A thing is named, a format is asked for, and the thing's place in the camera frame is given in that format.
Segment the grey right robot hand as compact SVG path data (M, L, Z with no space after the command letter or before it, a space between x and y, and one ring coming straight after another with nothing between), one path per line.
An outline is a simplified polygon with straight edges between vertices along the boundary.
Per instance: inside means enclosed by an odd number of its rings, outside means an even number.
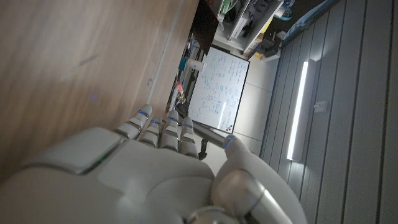
M115 130L90 128L26 160L1 185L2 223L305 223L294 191L230 134L214 173L193 122L144 105Z

